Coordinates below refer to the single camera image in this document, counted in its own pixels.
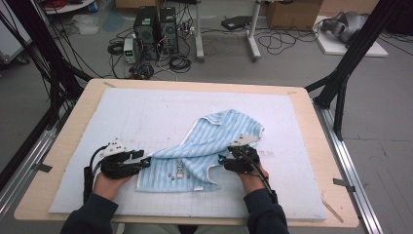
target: black sleeve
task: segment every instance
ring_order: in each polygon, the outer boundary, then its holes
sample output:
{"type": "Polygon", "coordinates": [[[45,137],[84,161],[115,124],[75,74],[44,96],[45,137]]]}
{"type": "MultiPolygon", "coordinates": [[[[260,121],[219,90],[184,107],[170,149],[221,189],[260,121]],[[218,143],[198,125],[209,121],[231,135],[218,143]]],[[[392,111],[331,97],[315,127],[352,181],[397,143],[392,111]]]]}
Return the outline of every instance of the black sleeve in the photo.
{"type": "Polygon", "coordinates": [[[116,209],[116,203],[92,193],[85,205],[70,214],[60,233],[112,234],[110,219],[116,209]]]}
{"type": "Polygon", "coordinates": [[[249,212],[247,221],[249,234],[288,233],[282,207],[273,204],[266,189],[259,189],[244,197],[249,212]]]}

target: plastic bag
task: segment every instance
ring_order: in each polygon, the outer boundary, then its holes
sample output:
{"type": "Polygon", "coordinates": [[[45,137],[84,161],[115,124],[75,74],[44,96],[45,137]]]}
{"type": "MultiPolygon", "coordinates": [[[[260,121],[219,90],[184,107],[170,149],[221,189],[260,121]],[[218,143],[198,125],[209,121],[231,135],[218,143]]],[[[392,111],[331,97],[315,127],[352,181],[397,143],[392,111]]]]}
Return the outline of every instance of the plastic bag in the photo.
{"type": "Polygon", "coordinates": [[[99,32],[99,22],[98,17],[91,17],[89,15],[76,15],[72,19],[75,26],[79,28],[80,34],[82,35],[94,35],[99,32]]]}

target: hand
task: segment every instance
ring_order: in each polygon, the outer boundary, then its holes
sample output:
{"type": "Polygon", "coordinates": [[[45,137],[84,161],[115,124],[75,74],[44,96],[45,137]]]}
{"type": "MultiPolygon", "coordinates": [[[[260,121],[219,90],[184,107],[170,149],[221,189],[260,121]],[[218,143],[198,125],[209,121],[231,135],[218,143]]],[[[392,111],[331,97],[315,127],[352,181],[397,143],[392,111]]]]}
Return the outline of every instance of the hand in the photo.
{"type": "Polygon", "coordinates": [[[119,188],[130,179],[131,176],[112,179],[106,177],[103,173],[99,173],[96,177],[96,182],[94,183],[94,194],[112,201],[118,193],[119,188]]]}
{"type": "MultiPolygon", "coordinates": [[[[269,174],[267,171],[265,171],[261,164],[259,164],[259,169],[261,172],[264,174],[265,177],[269,177],[269,174]]],[[[241,182],[243,183],[244,191],[246,194],[253,192],[258,189],[265,188],[264,182],[261,180],[261,178],[258,175],[258,172],[252,171],[249,174],[237,174],[241,182]]]]}

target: person's right hand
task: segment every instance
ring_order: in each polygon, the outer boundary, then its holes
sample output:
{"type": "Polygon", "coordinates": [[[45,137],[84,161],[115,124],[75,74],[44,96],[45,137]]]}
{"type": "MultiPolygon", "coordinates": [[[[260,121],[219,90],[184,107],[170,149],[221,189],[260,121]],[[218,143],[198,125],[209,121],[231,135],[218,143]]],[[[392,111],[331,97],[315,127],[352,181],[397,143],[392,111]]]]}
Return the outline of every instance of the person's right hand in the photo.
{"type": "MultiPolygon", "coordinates": [[[[264,176],[269,177],[269,174],[262,168],[261,164],[259,165],[259,169],[264,174],[264,176]]],[[[256,171],[252,171],[249,174],[237,175],[240,177],[241,182],[243,183],[245,194],[248,194],[258,189],[265,188],[264,182],[261,180],[261,178],[258,175],[258,172],[256,171]]]]}

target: white board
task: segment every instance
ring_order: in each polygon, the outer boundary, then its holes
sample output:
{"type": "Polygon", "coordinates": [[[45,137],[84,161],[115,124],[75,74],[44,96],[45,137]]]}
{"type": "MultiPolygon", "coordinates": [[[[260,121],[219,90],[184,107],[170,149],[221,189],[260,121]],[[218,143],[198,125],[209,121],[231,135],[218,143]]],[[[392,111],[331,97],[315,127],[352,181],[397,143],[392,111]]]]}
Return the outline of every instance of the white board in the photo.
{"type": "MultiPolygon", "coordinates": [[[[318,16],[316,19],[316,24],[324,19],[327,19],[327,17],[318,16]]],[[[342,43],[336,36],[328,31],[321,31],[321,25],[319,26],[319,29],[315,28],[315,31],[319,32],[317,41],[319,42],[319,46],[321,47],[322,51],[326,55],[342,56],[347,52],[346,45],[342,43]]],[[[379,43],[374,42],[370,50],[368,50],[367,54],[365,55],[367,57],[385,58],[389,54],[379,45],[379,43]]]]}
{"type": "MultiPolygon", "coordinates": [[[[236,109],[260,122],[257,144],[270,183],[289,220],[324,220],[326,213],[288,96],[107,89],[63,175],[50,208],[70,213],[82,205],[83,168],[102,145],[118,137],[128,149],[145,155],[180,143],[196,120],[236,109]]],[[[115,199],[121,215],[247,217],[237,175],[223,167],[210,171],[222,189],[213,192],[136,192],[137,177],[115,199]]]]}

